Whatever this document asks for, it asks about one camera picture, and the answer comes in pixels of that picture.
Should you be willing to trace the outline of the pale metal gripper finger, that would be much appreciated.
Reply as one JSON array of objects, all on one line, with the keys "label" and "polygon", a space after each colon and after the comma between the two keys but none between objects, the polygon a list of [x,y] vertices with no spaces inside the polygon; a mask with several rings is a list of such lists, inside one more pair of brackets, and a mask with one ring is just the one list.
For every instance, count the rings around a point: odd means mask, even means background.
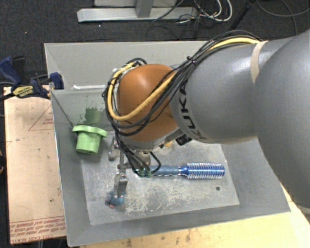
[{"label": "pale metal gripper finger", "polygon": [[128,184],[127,178],[121,178],[119,180],[119,182],[118,182],[118,194],[119,194],[120,198],[125,196],[126,191],[127,191],[127,184]]},{"label": "pale metal gripper finger", "polygon": [[121,181],[121,176],[120,174],[116,174],[114,177],[114,187],[113,187],[113,194],[114,194],[114,198],[120,198],[121,197],[121,185],[120,185],[120,181]]}]

